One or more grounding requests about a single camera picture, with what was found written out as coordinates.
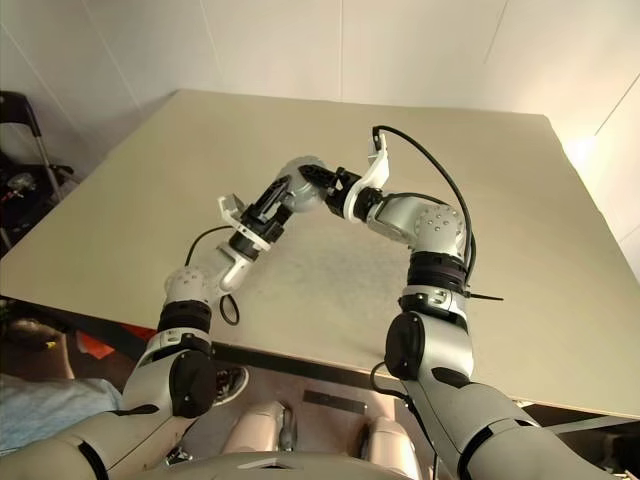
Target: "shoe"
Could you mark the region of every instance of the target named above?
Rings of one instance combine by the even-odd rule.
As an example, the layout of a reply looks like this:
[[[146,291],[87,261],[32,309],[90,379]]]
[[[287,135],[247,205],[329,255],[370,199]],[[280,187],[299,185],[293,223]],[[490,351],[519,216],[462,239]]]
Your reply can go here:
[[[229,403],[247,388],[249,371],[245,367],[232,367],[216,372],[217,395],[213,406]]]
[[[35,318],[17,318],[6,322],[5,338],[32,352],[48,350],[56,346],[63,336],[58,330],[40,323]]]

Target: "sneaker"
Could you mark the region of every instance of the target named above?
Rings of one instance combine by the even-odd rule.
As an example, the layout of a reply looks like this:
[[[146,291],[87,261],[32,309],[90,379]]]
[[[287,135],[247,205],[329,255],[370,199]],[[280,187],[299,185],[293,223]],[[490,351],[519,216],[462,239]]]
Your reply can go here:
[[[249,384],[249,371],[245,367],[232,367],[216,372],[216,385],[218,392],[213,406],[218,407],[229,403],[247,388]]]

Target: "red object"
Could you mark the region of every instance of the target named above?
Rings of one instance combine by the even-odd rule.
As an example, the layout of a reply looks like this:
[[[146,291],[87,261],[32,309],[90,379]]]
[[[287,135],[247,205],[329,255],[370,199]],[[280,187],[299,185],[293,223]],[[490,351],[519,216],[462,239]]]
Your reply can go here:
[[[149,340],[156,334],[156,331],[150,328],[136,327],[134,325],[128,325],[126,323],[120,323],[119,325],[121,325],[122,328],[129,330],[136,337],[142,338],[143,340]],[[98,360],[106,357],[114,350],[109,345],[106,345],[100,340],[96,340],[95,338],[83,332],[78,332],[76,338],[78,339],[78,348],[81,351],[97,358]]]

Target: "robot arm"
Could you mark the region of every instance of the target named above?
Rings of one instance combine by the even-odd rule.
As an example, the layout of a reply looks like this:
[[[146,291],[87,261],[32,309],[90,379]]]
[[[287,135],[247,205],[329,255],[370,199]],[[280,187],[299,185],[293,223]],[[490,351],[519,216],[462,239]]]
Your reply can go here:
[[[382,135],[380,145],[377,158],[386,162]],[[375,169],[383,175],[372,175]],[[540,428],[504,394],[471,382],[467,232],[459,210],[425,203],[413,194],[385,195],[380,187],[388,165],[376,162],[363,179],[384,177],[381,183],[367,183],[344,169],[333,174],[318,167],[301,171],[327,189],[331,212],[360,220],[411,249],[407,286],[399,300],[402,313],[389,327],[385,364],[402,381],[407,403],[452,475],[476,480],[611,478]]]
[[[235,196],[221,198],[223,218],[235,233],[167,281],[158,333],[127,382],[124,409],[4,457],[2,477],[124,478],[161,461],[215,396],[211,305],[240,285],[292,213],[324,201],[334,214],[362,221],[411,249],[402,313],[389,328],[385,363],[405,386],[405,399],[450,473],[476,480],[610,478],[506,396],[470,381],[465,222],[449,205],[413,194],[385,195],[383,135],[374,147],[362,177],[302,157],[287,164],[255,204],[245,208]]]
[[[242,283],[258,255],[282,235],[294,212],[322,203],[324,192],[299,173],[315,157],[289,162],[249,207],[219,199],[235,229],[215,250],[174,272],[156,335],[123,392],[123,409],[104,412],[0,460],[0,477],[127,478],[157,465],[216,395],[211,306]]]

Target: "chair leg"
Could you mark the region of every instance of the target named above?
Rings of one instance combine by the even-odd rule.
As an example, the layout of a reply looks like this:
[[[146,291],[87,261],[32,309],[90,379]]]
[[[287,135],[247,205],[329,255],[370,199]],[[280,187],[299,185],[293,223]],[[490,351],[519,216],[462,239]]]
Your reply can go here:
[[[4,228],[0,227],[0,237],[2,237],[2,243],[4,243],[5,247],[7,247],[7,251],[11,250],[13,244],[11,243],[11,239],[7,234],[7,231]]]
[[[62,175],[67,180],[71,180],[73,183],[77,183],[78,185],[80,185],[80,182],[82,182],[82,180],[80,180],[77,175],[67,172],[64,168],[58,168],[56,169],[56,172]]]
[[[44,146],[42,137],[35,137],[35,139],[36,139],[36,144],[38,145],[38,150],[40,150],[42,163],[44,163],[44,168],[47,171],[49,182],[51,182],[51,187],[53,188],[53,195],[56,198],[56,203],[60,203],[62,201],[62,194],[60,193],[60,185],[58,185],[56,176],[53,174],[53,170],[51,170],[51,163],[49,163],[49,154],[47,154],[47,149]]]

